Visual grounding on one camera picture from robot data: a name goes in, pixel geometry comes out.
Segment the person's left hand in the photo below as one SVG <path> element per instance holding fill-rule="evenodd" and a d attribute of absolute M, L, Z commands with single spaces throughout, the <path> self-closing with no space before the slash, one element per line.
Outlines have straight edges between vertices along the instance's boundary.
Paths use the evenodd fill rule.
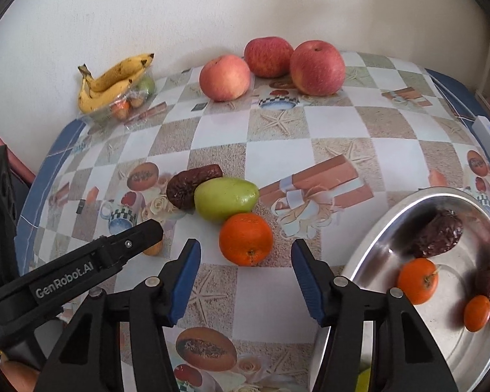
<path fill-rule="evenodd" d="M 17 392 L 33 392 L 40 372 L 16 361 L 1 361 L 1 371 Z"/>

